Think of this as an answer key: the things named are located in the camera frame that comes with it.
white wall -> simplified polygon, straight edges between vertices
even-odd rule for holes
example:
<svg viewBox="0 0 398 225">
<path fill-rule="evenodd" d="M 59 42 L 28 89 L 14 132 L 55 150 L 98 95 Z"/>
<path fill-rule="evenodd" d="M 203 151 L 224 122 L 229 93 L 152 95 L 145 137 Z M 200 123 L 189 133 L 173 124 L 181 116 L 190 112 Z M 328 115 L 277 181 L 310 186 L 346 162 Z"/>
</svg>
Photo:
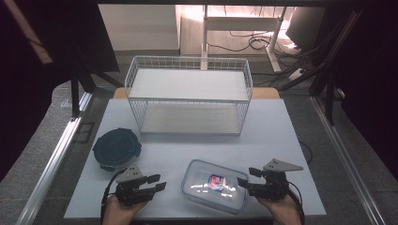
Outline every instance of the white wall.
<svg viewBox="0 0 398 225">
<path fill-rule="evenodd" d="M 115 51 L 178 50 L 179 6 L 99 5 Z"/>
</svg>

human arm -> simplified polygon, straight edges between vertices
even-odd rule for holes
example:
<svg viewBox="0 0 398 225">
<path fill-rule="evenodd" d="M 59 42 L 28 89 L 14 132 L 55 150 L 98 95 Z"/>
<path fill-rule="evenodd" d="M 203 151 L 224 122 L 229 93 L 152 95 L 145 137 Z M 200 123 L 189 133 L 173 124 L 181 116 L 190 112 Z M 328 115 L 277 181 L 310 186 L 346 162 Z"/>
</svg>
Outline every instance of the human arm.
<svg viewBox="0 0 398 225">
<path fill-rule="evenodd" d="M 111 195 L 106 202 L 102 225 L 129 225 L 138 211 L 146 204 L 147 202 L 141 202 L 133 206 L 125 206 L 115 195 Z"/>
<path fill-rule="evenodd" d="M 278 223 L 283 225 L 301 225 L 299 210 L 289 195 L 284 196 L 283 199 L 278 201 L 260 198 L 257 198 L 257 201 L 269 210 Z"/>
</svg>

white wire basket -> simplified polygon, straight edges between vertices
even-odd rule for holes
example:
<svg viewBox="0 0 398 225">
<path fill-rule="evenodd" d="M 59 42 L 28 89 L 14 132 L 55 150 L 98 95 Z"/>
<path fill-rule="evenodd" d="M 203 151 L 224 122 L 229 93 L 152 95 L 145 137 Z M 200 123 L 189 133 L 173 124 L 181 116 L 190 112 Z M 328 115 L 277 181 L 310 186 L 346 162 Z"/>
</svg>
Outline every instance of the white wire basket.
<svg viewBox="0 0 398 225">
<path fill-rule="evenodd" d="M 125 85 L 142 133 L 239 135 L 253 93 L 238 58 L 136 56 Z"/>
</svg>

white table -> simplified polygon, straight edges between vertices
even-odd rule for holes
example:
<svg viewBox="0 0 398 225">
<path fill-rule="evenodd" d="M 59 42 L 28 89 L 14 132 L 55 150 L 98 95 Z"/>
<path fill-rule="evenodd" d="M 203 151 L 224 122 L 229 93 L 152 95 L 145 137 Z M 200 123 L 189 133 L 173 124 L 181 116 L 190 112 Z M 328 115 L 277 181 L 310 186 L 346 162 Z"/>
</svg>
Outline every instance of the white table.
<svg viewBox="0 0 398 225">
<path fill-rule="evenodd" d="M 181 193 L 181 182 L 189 163 L 196 158 L 247 174 L 249 167 L 261 169 L 273 158 L 302 166 L 303 171 L 287 172 L 287 179 L 300 189 L 306 216 L 326 214 L 281 99 L 252 100 L 240 136 L 141 135 L 128 101 L 111 99 L 96 139 L 116 128 L 130 128 L 137 135 L 143 147 L 136 164 L 142 173 L 159 173 L 160 182 L 167 182 L 166 189 L 155 195 L 138 218 L 270 217 L 269 211 L 251 196 L 237 216 L 188 201 Z M 100 169 L 91 151 L 65 218 L 99 218 L 100 200 L 112 176 L 112 172 Z M 265 179 L 250 176 L 250 182 L 265 183 Z"/>
</svg>

dark round lid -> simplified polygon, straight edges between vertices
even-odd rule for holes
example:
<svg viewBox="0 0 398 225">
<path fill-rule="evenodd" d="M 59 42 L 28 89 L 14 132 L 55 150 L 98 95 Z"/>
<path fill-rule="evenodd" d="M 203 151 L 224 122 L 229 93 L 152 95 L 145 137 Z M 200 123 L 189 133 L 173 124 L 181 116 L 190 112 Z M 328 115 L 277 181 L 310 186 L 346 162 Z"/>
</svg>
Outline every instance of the dark round lid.
<svg viewBox="0 0 398 225">
<path fill-rule="evenodd" d="M 130 129 L 118 128 L 98 138 L 93 151 L 102 169 L 114 171 L 134 156 L 139 157 L 141 144 Z"/>
</svg>

